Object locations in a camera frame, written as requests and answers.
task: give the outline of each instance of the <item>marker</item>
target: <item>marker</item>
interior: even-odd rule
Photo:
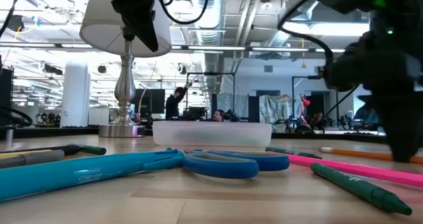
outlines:
[[[299,151],[290,151],[290,150],[274,148],[274,147],[266,147],[266,151],[272,151],[272,152],[289,154],[289,155],[299,155],[299,156],[315,158],[315,159],[322,159],[322,157],[319,157],[315,154],[306,153],[306,152],[299,152]]]
[[[94,155],[104,155],[107,152],[106,148],[103,148],[103,147],[95,147],[92,145],[79,145],[79,144],[69,144],[69,145],[78,145],[84,148],[81,152],[94,154]]]
[[[412,213],[412,209],[401,201],[397,195],[352,176],[351,174],[340,172],[319,163],[313,163],[311,165],[311,170],[383,211],[400,213],[403,215],[411,215]]]
[[[289,162],[295,165],[303,165],[310,167],[313,163],[319,163],[322,165],[335,168],[336,170],[348,173],[366,176],[369,178],[377,178],[380,180],[386,180],[396,182],[399,184],[406,184],[410,186],[423,188],[423,175],[413,174],[409,172],[401,172],[396,170],[388,170],[384,168],[367,167],[363,165],[354,165],[349,163],[342,163],[336,161],[324,161],[320,159],[313,159],[309,157],[300,157],[297,155],[287,155]]]
[[[0,201],[139,172],[182,166],[178,150],[105,155],[0,169]]]
[[[62,150],[63,152],[65,152],[65,155],[74,155],[82,151],[83,149],[84,149],[83,147],[80,147],[78,145],[62,145],[62,146],[56,146],[56,147],[43,147],[43,148],[23,149],[23,150],[16,150],[16,151],[2,151],[0,152],[0,154],[9,154],[9,153],[23,152],[23,151]]]
[[[46,151],[52,151],[52,150],[44,148],[44,149],[39,150],[39,151],[16,151],[16,152],[4,153],[4,154],[0,154],[0,159],[16,157],[18,155],[24,155],[24,154],[42,153],[42,152],[46,152]]]
[[[64,157],[65,153],[62,150],[23,154],[16,157],[0,159],[0,168],[11,168],[60,161]]]
[[[393,161],[392,155],[388,153],[376,153],[367,151],[354,151],[349,149],[336,149],[332,147],[321,147],[319,151],[322,153],[330,153],[335,155],[348,155],[353,157],[363,157],[369,159],[381,159],[384,161]],[[410,159],[410,163],[423,165],[423,157],[413,156]]]

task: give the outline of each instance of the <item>clear plastic container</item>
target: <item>clear plastic container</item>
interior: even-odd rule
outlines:
[[[265,147],[270,144],[271,138],[270,124],[180,121],[153,123],[153,139],[157,145]]]

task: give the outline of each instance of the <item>blue scissors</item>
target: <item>blue scissors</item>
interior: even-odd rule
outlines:
[[[182,160],[185,169],[217,178],[253,178],[259,171],[285,170],[289,167],[288,156],[283,154],[202,150],[190,152]]]

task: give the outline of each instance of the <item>man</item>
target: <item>man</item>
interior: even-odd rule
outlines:
[[[216,112],[214,112],[214,116],[213,116],[213,121],[215,122],[223,122],[223,110],[216,110]]]
[[[313,116],[313,118],[311,118],[311,124],[314,129],[318,129],[318,130],[322,130],[325,126],[325,121],[322,120],[323,117],[323,113],[322,112],[316,112]]]
[[[178,110],[178,103],[182,101],[184,98],[186,91],[188,88],[192,86],[191,83],[187,83],[184,88],[178,87],[174,91],[173,95],[170,95],[166,100],[166,121],[172,120],[173,115],[176,113],[179,116],[179,110]]]

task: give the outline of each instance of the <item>green marker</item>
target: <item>green marker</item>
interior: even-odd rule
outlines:
[[[104,155],[107,152],[106,148],[103,148],[103,147],[93,147],[91,145],[79,145],[79,144],[69,144],[69,145],[78,145],[84,148],[81,152],[93,154],[93,155]]]
[[[411,215],[412,210],[397,195],[386,191],[351,174],[346,174],[326,165],[313,163],[311,170],[339,187],[389,213]]]
[[[299,152],[299,151],[290,151],[290,150],[285,150],[285,149],[280,149],[280,148],[266,147],[266,151],[284,153],[284,154],[289,154],[289,155],[298,155],[298,156],[309,157],[309,158],[314,158],[314,159],[322,159],[322,157],[319,157],[315,154],[306,153],[306,152]]]

